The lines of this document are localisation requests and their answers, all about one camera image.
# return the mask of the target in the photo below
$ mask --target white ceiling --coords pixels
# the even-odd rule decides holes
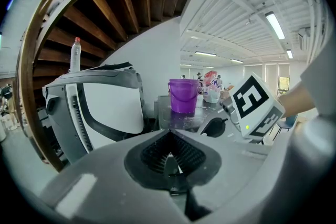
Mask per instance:
[[[322,0],[206,0],[181,37],[181,63],[222,67],[244,63],[287,60],[291,49],[294,60],[307,60],[314,41],[322,43],[322,22],[326,10]],[[274,12],[285,35],[279,40],[265,14]],[[315,26],[313,39],[300,49],[298,32]],[[199,56],[210,52],[217,57]]]

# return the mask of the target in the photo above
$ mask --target fluorescent light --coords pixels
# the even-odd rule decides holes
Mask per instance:
[[[293,59],[292,50],[287,50],[287,54],[288,54],[289,59]]]
[[[282,32],[281,26],[278,22],[277,17],[273,12],[268,12],[265,14],[266,18],[268,19],[269,23],[272,25],[275,33],[277,34],[279,39],[285,39],[284,32]]]
[[[239,62],[239,63],[243,63],[243,61],[239,61],[239,60],[236,60],[236,59],[230,59],[232,62]]]
[[[207,56],[217,56],[216,54],[208,54],[206,52],[196,51],[195,54],[207,55]]]

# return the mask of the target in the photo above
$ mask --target forearm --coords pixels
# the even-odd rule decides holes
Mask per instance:
[[[281,95],[279,100],[286,110],[282,116],[283,118],[299,114],[315,107],[308,91],[301,82],[286,94]]]

